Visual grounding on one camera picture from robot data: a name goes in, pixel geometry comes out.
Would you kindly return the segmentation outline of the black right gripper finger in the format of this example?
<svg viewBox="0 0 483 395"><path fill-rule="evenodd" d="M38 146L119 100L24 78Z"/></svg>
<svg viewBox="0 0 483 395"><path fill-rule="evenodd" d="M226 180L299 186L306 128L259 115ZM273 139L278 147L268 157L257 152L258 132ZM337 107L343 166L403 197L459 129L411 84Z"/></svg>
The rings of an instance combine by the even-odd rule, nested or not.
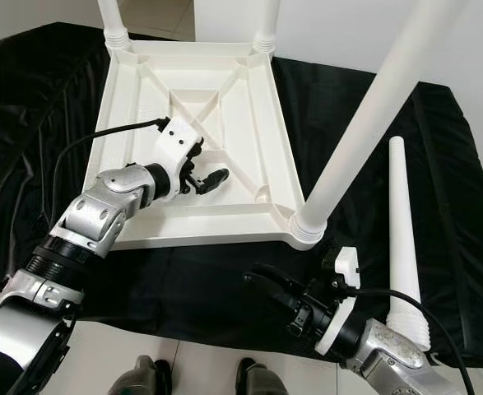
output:
<svg viewBox="0 0 483 395"><path fill-rule="evenodd" d="M288 309L293 315L304 308L304 304L299 300L302 286L293 279L274 273L246 273L245 281L283 308Z"/></svg>
<svg viewBox="0 0 483 395"><path fill-rule="evenodd" d="M281 268L256 264L253 267L253 282L268 294L275 297L301 298L308 293L308 287L291 278Z"/></svg>

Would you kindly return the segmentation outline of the white plastic children table top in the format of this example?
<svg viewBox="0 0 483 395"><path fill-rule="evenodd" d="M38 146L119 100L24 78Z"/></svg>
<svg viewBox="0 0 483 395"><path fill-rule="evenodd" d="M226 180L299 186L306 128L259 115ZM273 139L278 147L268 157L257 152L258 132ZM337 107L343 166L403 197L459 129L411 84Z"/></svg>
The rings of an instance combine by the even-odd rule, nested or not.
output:
<svg viewBox="0 0 483 395"><path fill-rule="evenodd" d="M135 40L110 55L95 127L114 134L93 142L84 184L128 163L151 163L172 139L137 123L161 118L184 121L202 138L193 177L229 171L214 191L140 210L115 249L282 241L306 251L320 241L291 223L304 192L268 53L248 43Z"/></svg>

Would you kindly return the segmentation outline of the white plastic table leg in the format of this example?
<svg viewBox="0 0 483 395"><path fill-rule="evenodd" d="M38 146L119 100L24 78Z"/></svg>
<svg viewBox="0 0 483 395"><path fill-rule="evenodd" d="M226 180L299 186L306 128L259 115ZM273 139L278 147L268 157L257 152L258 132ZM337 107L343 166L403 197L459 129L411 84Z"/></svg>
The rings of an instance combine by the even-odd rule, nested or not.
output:
<svg viewBox="0 0 483 395"><path fill-rule="evenodd" d="M131 48L131 38L123 23L119 8L119 0L97 0L101 20L103 21L103 35L105 44L110 49Z"/></svg>
<svg viewBox="0 0 483 395"><path fill-rule="evenodd" d="M404 138L388 140L389 286L419 302L420 281L416 263L413 216ZM388 326L414 342L421 352L430 350L430 325L410 302L389 302Z"/></svg>
<svg viewBox="0 0 483 395"><path fill-rule="evenodd" d="M312 192L287 222L291 248L309 251L323 240L327 219L417 86L426 58L470 2L416 1Z"/></svg>
<svg viewBox="0 0 483 395"><path fill-rule="evenodd" d="M253 49L272 55L276 49L277 20L281 0L255 0L256 25L253 31Z"/></svg>

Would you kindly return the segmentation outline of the grey right robot foot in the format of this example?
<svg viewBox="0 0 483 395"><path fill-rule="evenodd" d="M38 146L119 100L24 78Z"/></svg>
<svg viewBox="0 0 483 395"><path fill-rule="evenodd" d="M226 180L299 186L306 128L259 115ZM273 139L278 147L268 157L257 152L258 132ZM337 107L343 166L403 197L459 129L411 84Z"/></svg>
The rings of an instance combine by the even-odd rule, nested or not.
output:
<svg viewBox="0 0 483 395"><path fill-rule="evenodd" d="M236 395L289 395L289 392L274 371L245 357L236 372Z"/></svg>

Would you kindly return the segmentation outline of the grey robot foot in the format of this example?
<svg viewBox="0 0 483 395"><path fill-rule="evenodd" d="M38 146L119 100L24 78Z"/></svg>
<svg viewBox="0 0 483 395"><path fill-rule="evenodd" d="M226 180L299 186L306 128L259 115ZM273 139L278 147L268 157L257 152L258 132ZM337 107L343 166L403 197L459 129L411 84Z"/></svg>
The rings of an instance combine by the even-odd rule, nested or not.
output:
<svg viewBox="0 0 483 395"><path fill-rule="evenodd" d="M236 372L236 395L289 395L289 392L274 371L245 357Z"/></svg>
<svg viewBox="0 0 483 395"><path fill-rule="evenodd" d="M148 355L140 355L132 369L114 380L106 395L157 395L157 390L155 361Z"/></svg>

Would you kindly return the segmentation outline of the grey left robot foot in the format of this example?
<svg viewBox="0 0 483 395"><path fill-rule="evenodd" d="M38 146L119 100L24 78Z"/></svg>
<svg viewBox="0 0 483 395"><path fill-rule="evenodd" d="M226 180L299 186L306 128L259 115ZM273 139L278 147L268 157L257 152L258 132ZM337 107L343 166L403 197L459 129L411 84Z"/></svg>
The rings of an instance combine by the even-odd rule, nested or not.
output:
<svg viewBox="0 0 483 395"><path fill-rule="evenodd" d="M140 355L132 369L114 380L106 395L157 395L157 390L155 361L148 355Z"/></svg>

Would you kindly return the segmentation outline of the black table cloth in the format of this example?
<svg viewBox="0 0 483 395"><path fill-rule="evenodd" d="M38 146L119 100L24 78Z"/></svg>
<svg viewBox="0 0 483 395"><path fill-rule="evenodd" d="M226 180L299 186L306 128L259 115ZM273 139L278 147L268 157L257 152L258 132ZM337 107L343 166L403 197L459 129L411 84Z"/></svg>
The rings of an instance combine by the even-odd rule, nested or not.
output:
<svg viewBox="0 0 483 395"><path fill-rule="evenodd" d="M0 40L0 289L47 235L43 200L59 153L97 131L109 54L102 31L56 22ZM272 60L284 123L308 193L373 81L370 72ZM404 139L422 304L444 324L440 361L483 368L483 169L446 86L421 82L388 129ZM125 249L88 282L82 317L201 345L315 357L286 330L281 304L244 281L256 264L300 281L333 244L357 249L363 286L388 284L388 152L378 144L332 212L321 244Z"/></svg>

